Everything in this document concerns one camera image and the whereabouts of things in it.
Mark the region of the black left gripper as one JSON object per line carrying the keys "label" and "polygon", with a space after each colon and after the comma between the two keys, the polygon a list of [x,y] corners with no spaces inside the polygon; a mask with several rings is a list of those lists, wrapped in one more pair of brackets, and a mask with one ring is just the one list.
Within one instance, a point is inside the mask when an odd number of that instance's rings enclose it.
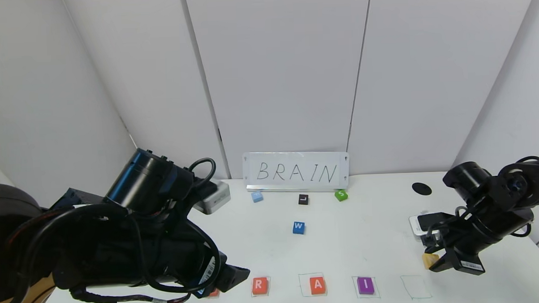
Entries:
{"label": "black left gripper", "polygon": [[245,281],[250,270],[229,264],[222,265],[221,254],[210,236],[198,226],[187,226],[178,230],[163,230],[161,233],[164,271],[162,291],[168,293],[190,293],[203,297],[216,288],[225,293]]}

